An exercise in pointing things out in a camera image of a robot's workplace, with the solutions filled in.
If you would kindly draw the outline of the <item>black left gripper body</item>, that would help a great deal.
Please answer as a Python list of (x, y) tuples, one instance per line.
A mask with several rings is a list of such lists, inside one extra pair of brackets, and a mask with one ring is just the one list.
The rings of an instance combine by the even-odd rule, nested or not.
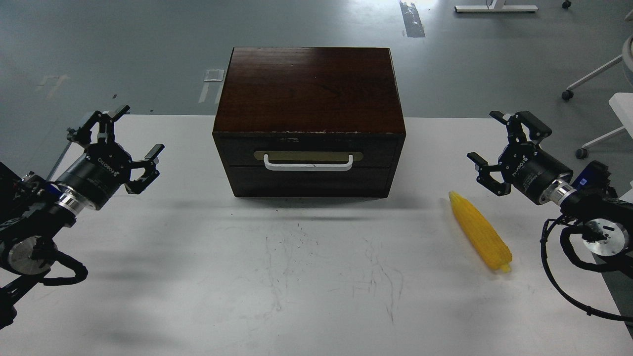
[(101, 210), (120, 186), (129, 181), (131, 160), (131, 155), (117, 143), (94, 143), (55, 183), (83, 196), (93, 210)]

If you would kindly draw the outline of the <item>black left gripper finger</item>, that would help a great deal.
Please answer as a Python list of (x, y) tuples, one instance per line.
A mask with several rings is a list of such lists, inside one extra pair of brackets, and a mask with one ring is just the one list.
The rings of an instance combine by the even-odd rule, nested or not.
[(130, 106), (124, 104), (114, 113), (94, 111), (88, 113), (87, 119), (82, 126), (66, 129), (66, 139), (71, 143), (76, 143), (81, 147), (89, 147), (92, 143), (92, 128), (98, 125), (96, 144), (115, 144), (114, 125), (124, 115), (129, 113)]
[(127, 168), (131, 171), (134, 169), (144, 169), (142, 175), (135, 180), (128, 180), (125, 184), (125, 190), (128, 194), (141, 194), (150, 184), (152, 184), (160, 175), (157, 169), (158, 155), (165, 148), (164, 144), (155, 144), (145, 155), (143, 160), (129, 161)]

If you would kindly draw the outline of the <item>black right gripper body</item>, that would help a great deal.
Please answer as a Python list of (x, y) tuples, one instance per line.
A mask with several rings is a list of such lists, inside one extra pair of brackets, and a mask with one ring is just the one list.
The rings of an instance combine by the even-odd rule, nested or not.
[(499, 157), (504, 182), (536, 205), (549, 201), (546, 192), (558, 179), (570, 181), (573, 171), (532, 142), (509, 144)]

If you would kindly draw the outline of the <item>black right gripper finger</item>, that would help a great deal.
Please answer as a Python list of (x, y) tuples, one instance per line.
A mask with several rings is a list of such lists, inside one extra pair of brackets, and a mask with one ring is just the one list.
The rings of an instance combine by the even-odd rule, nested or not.
[(477, 182), (496, 196), (505, 196), (511, 192), (511, 184), (499, 182), (493, 178), (492, 172), (500, 172), (500, 165), (489, 165), (489, 163), (475, 152), (469, 152), (466, 157), (475, 164), (478, 173)]
[(552, 135), (551, 128), (530, 111), (518, 111), (514, 114), (491, 111), (489, 116), (505, 126), (510, 147), (520, 144), (536, 147)]

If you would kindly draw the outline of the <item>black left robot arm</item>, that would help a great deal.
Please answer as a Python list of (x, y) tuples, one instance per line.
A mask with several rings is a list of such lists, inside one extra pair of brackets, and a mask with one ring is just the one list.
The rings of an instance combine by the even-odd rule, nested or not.
[(0, 291), (0, 324), (14, 322), (15, 304), (34, 286), (64, 286), (86, 280), (88, 269), (59, 251), (54, 237), (76, 223), (85, 208), (100, 210), (124, 187), (140, 194), (160, 175), (154, 145), (135, 161), (115, 140), (115, 123), (129, 111), (124, 105), (113, 113), (94, 111), (85, 122), (69, 128), (66, 138), (83, 152), (59, 178), (50, 181), (34, 172), (20, 177), (1, 166), (0, 265), (16, 279)]

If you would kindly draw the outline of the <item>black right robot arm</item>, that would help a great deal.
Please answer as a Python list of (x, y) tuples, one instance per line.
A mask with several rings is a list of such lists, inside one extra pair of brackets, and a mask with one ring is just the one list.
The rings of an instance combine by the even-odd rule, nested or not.
[(532, 203), (552, 202), (564, 217), (577, 221), (561, 233), (561, 246), (576, 266), (592, 272), (632, 276), (632, 205), (619, 200), (608, 184), (606, 165), (593, 162), (588, 175), (572, 181), (573, 171), (541, 149), (551, 129), (529, 111), (489, 115), (505, 126), (508, 145), (497, 164), (468, 153), (478, 172), (477, 182), (497, 196), (516, 188)]

